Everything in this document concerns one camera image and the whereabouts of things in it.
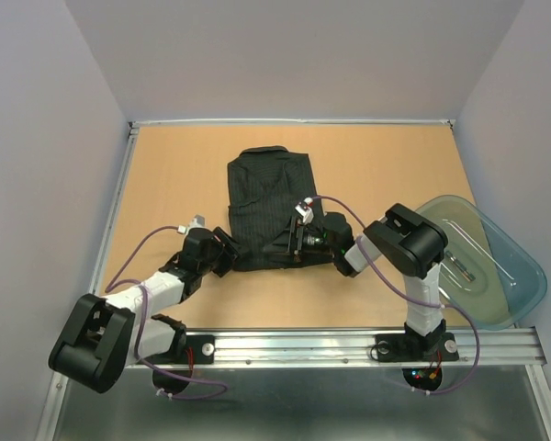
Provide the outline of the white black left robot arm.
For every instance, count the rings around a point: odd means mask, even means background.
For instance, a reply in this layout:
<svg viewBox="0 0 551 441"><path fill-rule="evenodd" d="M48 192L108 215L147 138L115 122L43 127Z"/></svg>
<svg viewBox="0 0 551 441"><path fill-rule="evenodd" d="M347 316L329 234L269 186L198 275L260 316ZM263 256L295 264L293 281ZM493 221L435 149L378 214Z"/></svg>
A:
<svg viewBox="0 0 551 441"><path fill-rule="evenodd" d="M225 276L248 251L220 227L178 231L185 236L181 250L152 276L114 276L105 296L84 294L76 301L51 349L51 370L104 393L127 366L158 355L175 362L185 354L185 326L161 311L188 300L207 274Z"/></svg>

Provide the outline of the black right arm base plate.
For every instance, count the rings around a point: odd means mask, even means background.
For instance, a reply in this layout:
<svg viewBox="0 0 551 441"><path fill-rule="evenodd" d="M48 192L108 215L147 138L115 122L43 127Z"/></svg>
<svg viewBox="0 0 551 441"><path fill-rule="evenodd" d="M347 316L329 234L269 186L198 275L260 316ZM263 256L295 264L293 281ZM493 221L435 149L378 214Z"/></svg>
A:
<svg viewBox="0 0 551 441"><path fill-rule="evenodd" d="M373 354L381 363L418 363L437 361L455 362L459 360L457 347L449 350L446 343L455 341L451 333L444 333L431 343L417 334L375 334Z"/></svg>

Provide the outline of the black pinstriped long sleeve shirt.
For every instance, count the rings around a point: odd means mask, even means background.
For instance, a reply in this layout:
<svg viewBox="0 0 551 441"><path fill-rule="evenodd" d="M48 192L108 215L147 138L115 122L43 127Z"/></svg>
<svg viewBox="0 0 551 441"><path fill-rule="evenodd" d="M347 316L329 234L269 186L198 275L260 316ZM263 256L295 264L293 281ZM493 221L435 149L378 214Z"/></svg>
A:
<svg viewBox="0 0 551 441"><path fill-rule="evenodd" d="M289 256L264 254L262 249L284 230L302 199L317 195L309 156L283 146L247 149L227 164L227 175L231 236L249 250L234 269L306 267L293 266ZM319 200L314 201L313 210L314 220L324 217ZM331 263L344 276L352 273L344 259L340 264Z"/></svg>

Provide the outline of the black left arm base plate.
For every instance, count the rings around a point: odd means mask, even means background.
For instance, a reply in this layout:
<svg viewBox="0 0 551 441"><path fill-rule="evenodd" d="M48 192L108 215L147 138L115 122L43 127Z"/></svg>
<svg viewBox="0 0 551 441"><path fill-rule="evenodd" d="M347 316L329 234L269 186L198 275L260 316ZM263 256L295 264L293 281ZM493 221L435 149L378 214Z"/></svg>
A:
<svg viewBox="0 0 551 441"><path fill-rule="evenodd" d="M154 365L212 365L216 338L213 334L188 334L161 354L146 357Z"/></svg>

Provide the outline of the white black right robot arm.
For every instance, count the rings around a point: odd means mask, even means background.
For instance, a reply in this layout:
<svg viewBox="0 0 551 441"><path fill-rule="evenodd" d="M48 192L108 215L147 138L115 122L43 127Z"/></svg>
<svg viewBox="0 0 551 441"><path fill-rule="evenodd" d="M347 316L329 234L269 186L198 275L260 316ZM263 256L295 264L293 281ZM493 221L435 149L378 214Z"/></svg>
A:
<svg viewBox="0 0 551 441"><path fill-rule="evenodd" d="M375 220L358 236L342 213L328 212L320 220L313 200L298 203L286 228L264 246L263 253L287 266L301 266L320 259L332 262L345 277L356 277L380 256L403 276L408 303L405 335L395 344L379 343L377 352L396 360L425 358L440 350L446 323L439 300L439 272L448 244L434 223L401 204L383 220Z"/></svg>

